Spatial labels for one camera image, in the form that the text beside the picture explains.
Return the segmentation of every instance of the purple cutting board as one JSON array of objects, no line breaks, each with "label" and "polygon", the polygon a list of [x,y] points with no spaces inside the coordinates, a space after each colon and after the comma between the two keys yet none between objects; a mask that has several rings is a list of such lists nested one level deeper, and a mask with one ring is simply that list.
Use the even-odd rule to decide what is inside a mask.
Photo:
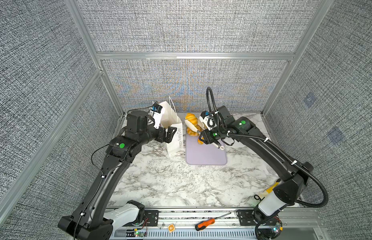
[{"label": "purple cutting board", "polygon": [[190,165],[225,165],[226,149],[220,150],[213,144],[199,144],[198,137],[186,133],[186,162]]}]

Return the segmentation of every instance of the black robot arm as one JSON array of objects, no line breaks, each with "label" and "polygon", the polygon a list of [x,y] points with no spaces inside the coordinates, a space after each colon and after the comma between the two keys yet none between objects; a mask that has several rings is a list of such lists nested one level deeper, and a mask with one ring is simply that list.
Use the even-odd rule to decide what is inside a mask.
[{"label": "black robot arm", "polygon": [[127,115],[127,126],[112,139],[106,150],[102,167],[83,202],[70,216],[60,219],[58,227],[80,240],[108,239],[112,233],[112,220],[103,218],[121,176],[129,168],[142,146],[152,140],[170,143],[176,127],[158,129],[148,125],[154,119],[144,111],[133,111]]},{"label": "black robot arm", "polygon": [[[211,96],[213,108],[210,104],[209,95]],[[206,97],[209,112],[202,112],[200,120],[209,122],[210,126],[201,132],[199,139],[206,144],[218,144],[219,139],[226,143],[224,139],[228,137],[234,141],[241,142],[267,162],[281,179],[281,183],[254,208],[253,216],[258,226],[295,202],[309,207],[323,207],[327,204],[328,193],[324,186],[311,174],[313,166],[310,163],[305,162],[302,164],[287,155],[269,138],[264,136],[249,119],[240,117],[236,120],[225,106],[217,108],[210,87],[206,91]],[[309,178],[322,190],[324,198],[319,204],[310,204],[297,200],[307,185]]]}]

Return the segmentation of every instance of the screwdriver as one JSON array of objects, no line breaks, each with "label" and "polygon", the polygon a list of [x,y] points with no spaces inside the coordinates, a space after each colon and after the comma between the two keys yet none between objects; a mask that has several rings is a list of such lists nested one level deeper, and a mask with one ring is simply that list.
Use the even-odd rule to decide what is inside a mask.
[{"label": "screwdriver", "polygon": [[199,223],[199,224],[195,225],[195,230],[197,230],[197,231],[203,230],[203,229],[205,229],[207,226],[209,226],[209,225],[215,223],[215,220],[220,219],[220,218],[222,218],[222,217],[225,217],[225,216],[227,216],[228,214],[222,215],[222,216],[217,217],[217,218],[208,219],[207,221],[204,221],[204,222],[202,222],[202,223]]}]

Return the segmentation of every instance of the blue patch on wall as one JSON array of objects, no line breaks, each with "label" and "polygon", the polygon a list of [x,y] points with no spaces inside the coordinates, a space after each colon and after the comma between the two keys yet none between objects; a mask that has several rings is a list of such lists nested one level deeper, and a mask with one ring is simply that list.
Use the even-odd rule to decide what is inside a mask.
[{"label": "blue patch on wall", "polygon": [[309,92],[307,94],[306,98],[304,99],[304,103],[306,104],[307,108],[310,108],[311,106],[313,106],[316,99],[317,98],[316,98],[316,96],[314,96],[314,93]]},{"label": "blue patch on wall", "polygon": [[337,145],[337,144],[340,143],[343,139],[345,139],[345,136],[344,136],[344,134],[341,132],[341,130],[339,130],[338,127],[333,127],[333,128],[330,129],[330,131],[328,132],[328,138],[329,138],[329,140],[330,140],[334,145]]}]

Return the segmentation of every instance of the textured gray panel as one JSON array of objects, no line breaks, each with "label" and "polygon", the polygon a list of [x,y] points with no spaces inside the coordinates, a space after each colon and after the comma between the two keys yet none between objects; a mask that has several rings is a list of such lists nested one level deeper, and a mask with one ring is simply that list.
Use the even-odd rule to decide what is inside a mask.
[{"label": "textured gray panel", "polygon": [[[118,117],[98,80],[1,228],[1,240],[67,240],[58,221],[70,215],[87,194],[97,175],[90,156],[111,140]],[[104,150],[94,155],[98,166],[103,158]]]},{"label": "textured gray panel", "polygon": [[206,110],[206,88],[230,111],[261,111],[283,60],[104,60],[126,109],[172,98],[178,111]]},{"label": "textured gray panel", "polygon": [[372,1],[335,1],[266,119],[327,187],[332,239],[372,239]]},{"label": "textured gray panel", "polygon": [[293,52],[320,0],[78,0],[99,51]]},{"label": "textured gray panel", "polygon": [[94,69],[64,1],[0,1],[0,198]]}]

